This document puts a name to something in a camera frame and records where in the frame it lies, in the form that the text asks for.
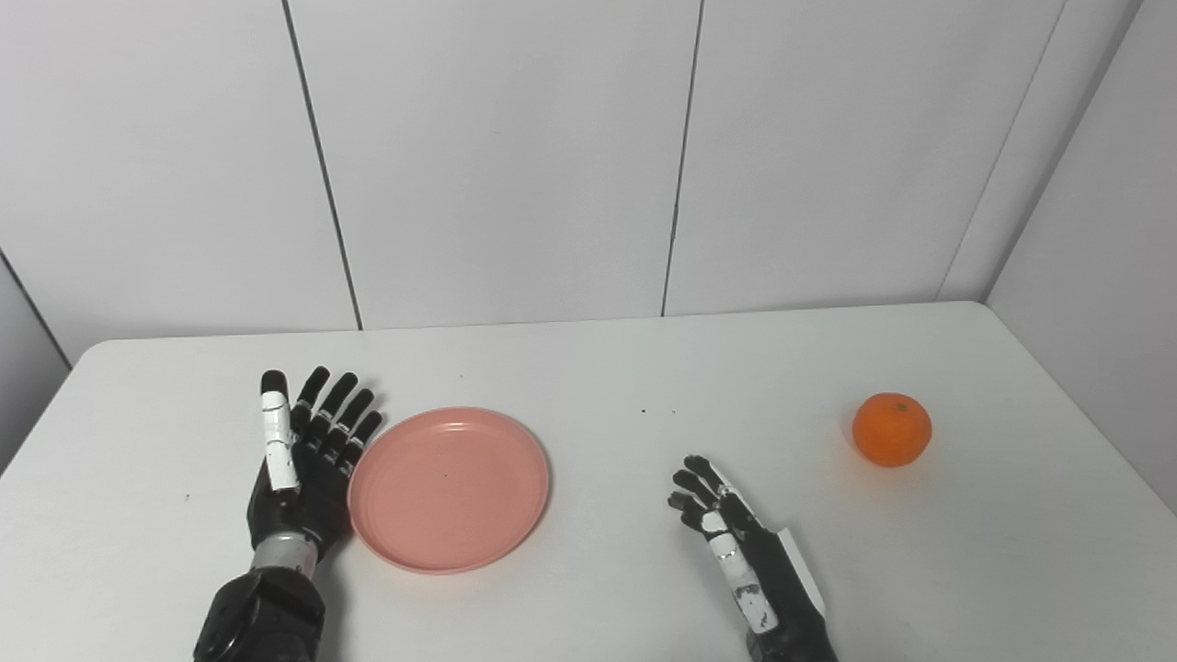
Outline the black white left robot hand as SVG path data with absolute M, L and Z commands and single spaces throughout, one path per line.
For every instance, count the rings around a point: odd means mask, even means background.
M 282 371 L 266 371 L 261 397 L 268 457 L 246 511 L 251 545 L 294 532 L 322 558 L 350 535 L 350 479 L 383 426 L 375 395 L 352 372 L 332 380 L 328 368 L 315 366 L 295 397 Z

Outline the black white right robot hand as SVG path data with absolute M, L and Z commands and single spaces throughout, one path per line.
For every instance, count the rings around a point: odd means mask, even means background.
M 786 529 L 770 531 L 713 462 L 689 455 L 669 507 L 699 532 L 749 625 L 753 661 L 836 661 L 827 605 Z

